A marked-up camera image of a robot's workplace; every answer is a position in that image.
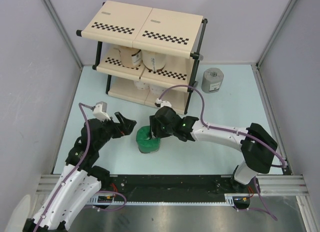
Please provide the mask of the green paper roll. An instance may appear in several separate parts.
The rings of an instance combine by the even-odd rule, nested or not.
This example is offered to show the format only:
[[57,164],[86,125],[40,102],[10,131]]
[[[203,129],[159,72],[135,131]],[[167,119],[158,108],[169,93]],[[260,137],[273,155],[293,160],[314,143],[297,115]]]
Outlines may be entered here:
[[161,140],[151,136],[150,126],[143,126],[137,131],[136,142],[140,153],[149,154],[159,150]]

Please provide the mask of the white flowered paper roll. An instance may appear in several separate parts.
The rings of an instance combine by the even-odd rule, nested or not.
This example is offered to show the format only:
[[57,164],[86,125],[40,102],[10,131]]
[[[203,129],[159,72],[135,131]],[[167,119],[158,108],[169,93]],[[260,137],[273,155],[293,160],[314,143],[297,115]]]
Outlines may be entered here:
[[149,89],[150,92],[157,97],[159,97],[166,90],[166,88],[154,84],[150,84]]

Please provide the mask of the white dotted paper roll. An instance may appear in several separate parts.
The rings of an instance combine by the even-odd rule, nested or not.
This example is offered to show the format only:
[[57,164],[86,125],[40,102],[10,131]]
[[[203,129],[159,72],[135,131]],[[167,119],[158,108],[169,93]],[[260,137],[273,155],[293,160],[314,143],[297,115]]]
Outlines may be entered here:
[[138,90],[148,90],[150,88],[150,85],[148,83],[142,81],[134,81],[133,83]]

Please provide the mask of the cream paper roll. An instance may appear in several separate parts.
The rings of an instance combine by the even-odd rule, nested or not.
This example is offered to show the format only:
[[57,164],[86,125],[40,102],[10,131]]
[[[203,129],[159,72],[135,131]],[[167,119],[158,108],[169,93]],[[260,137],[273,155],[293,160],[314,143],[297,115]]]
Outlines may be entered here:
[[150,71],[162,71],[166,65],[165,54],[142,50],[142,62]]

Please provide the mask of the brown paper roll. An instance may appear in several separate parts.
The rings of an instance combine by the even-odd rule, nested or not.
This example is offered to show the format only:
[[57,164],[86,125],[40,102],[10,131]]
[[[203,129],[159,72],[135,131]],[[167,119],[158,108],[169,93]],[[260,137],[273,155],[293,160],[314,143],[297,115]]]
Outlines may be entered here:
[[120,60],[123,66],[136,68],[142,62],[142,51],[140,49],[119,46]]

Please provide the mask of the grey paper roll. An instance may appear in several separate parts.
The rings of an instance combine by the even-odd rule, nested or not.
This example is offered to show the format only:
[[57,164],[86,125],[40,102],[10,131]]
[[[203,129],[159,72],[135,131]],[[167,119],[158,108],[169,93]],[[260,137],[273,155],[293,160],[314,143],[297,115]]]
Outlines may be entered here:
[[203,73],[201,89],[205,93],[217,92],[223,82],[224,74],[219,68],[209,68]]

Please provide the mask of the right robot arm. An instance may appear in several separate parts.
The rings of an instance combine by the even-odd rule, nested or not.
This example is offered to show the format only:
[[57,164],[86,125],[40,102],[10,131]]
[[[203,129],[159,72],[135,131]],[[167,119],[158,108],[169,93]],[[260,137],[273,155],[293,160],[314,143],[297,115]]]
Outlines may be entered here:
[[159,108],[150,116],[150,135],[153,138],[176,137],[182,142],[205,141],[233,148],[243,155],[243,162],[231,176],[230,185],[235,192],[243,192],[258,174],[268,174],[277,150],[276,141],[262,126],[252,123],[250,127],[219,127],[205,123],[193,116],[180,117],[168,106]]

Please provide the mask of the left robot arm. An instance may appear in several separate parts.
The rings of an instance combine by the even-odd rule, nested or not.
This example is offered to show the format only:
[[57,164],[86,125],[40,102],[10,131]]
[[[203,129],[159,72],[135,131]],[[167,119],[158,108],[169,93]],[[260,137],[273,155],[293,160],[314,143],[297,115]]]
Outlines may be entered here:
[[23,231],[68,231],[89,199],[109,189],[109,171],[95,165],[99,150],[111,139],[130,135],[137,124],[120,112],[115,116],[118,122],[105,114],[85,120],[57,183],[39,211],[26,220]]

